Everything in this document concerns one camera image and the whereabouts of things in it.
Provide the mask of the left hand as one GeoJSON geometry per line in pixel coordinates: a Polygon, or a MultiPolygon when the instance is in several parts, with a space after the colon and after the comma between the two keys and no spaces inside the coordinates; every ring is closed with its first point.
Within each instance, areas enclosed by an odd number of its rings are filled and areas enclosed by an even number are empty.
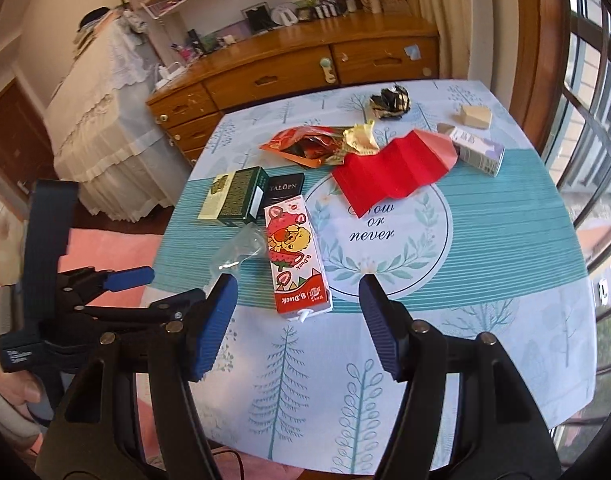
{"type": "Polygon", "coordinates": [[[40,388],[29,372],[6,373],[0,365],[0,432],[17,450],[28,450],[40,434],[28,412],[28,404],[39,400],[40,388]]]}

